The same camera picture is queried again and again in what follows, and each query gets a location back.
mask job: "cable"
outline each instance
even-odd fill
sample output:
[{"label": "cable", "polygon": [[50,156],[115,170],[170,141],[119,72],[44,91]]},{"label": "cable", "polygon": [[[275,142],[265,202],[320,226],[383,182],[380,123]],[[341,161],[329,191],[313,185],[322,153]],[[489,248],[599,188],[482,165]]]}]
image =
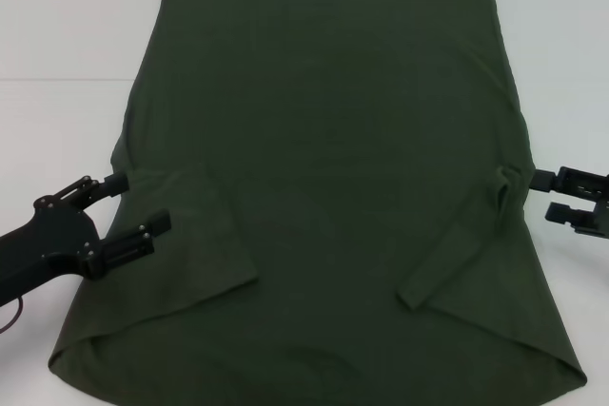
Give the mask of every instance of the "cable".
[{"label": "cable", "polygon": [[15,314],[14,318],[12,318],[12,320],[7,323],[4,327],[0,328],[0,335],[2,335],[4,332],[6,332],[7,330],[9,330],[12,325],[19,320],[19,318],[21,317],[21,313],[23,313],[23,297],[19,297],[19,309],[17,309],[17,314]]}]

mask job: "green fabric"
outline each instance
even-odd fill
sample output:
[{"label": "green fabric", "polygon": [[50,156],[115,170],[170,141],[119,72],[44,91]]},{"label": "green fabric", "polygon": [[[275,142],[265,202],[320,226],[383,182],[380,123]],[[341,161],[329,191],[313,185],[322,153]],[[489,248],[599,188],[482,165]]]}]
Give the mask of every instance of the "green fabric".
[{"label": "green fabric", "polygon": [[524,223],[494,0],[163,0],[50,360],[125,406],[534,406],[586,381]]}]

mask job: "white wall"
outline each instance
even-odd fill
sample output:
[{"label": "white wall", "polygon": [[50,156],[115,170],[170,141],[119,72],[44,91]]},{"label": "white wall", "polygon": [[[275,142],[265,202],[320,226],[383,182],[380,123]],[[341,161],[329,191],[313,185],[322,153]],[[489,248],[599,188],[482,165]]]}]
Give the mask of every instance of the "white wall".
[{"label": "white wall", "polygon": [[[609,1],[497,0],[538,167],[609,173]],[[159,0],[0,0],[0,233],[26,222],[33,200],[84,174],[109,174],[132,79]],[[565,324],[590,377],[557,406],[609,403],[609,241],[527,217]],[[116,202],[89,211],[102,234]],[[584,208],[590,205],[579,204]],[[70,389],[46,362],[77,285],[56,280],[26,296],[0,337],[7,406],[101,404]],[[13,305],[0,309],[1,322]]]}]

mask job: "dark green shirt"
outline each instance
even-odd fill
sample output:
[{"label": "dark green shirt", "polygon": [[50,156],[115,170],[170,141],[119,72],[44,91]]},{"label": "dark green shirt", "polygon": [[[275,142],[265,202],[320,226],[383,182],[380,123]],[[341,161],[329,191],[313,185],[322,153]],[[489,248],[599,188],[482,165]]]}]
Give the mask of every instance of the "dark green shirt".
[{"label": "dark green shirt", "polygon": [[163,0],[50,369],[128,406],[535,406],[585,376],[494,0]]}]

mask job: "garment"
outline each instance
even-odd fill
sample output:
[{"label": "garment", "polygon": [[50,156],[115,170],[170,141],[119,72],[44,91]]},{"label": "garment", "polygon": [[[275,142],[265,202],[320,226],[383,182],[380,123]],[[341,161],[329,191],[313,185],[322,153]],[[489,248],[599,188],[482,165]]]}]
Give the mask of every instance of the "garment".
[{"label": "garment", "polygon": [[586,381],[494,0],[162,0],[49,366],[125,406],[534,406]]}]

